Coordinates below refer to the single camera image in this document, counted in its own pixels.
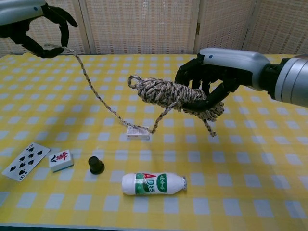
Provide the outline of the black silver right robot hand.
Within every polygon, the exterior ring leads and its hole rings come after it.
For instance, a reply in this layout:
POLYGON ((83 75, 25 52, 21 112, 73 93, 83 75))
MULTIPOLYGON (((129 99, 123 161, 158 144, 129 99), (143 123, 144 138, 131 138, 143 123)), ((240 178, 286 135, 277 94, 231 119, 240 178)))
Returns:
POLYGON ((254 51, 223 48, 201 49, 197 57, 179 67, 175 83, 193 89, 201 87, 205 100, 183 104, 183 108, 202 112, 213 108, 240 85, 261 90, 259 79, 270 61, 254 51))

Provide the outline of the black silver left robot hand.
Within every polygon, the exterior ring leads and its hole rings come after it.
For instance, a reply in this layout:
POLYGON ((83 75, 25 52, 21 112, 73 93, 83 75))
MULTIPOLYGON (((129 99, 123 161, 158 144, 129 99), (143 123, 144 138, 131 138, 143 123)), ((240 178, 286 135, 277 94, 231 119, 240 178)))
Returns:
POLYGON ((40 58, 54 58, 64 52, 68 45, 68 24, 78 27, 76 20, 66 10, 49 5, 44 0, 2 0, 0 2, 0 37, 10 38, 40 58), (61 47, 44 49, 26 33, 30 23, 45 17, 58 24, 61 31, 61 47))

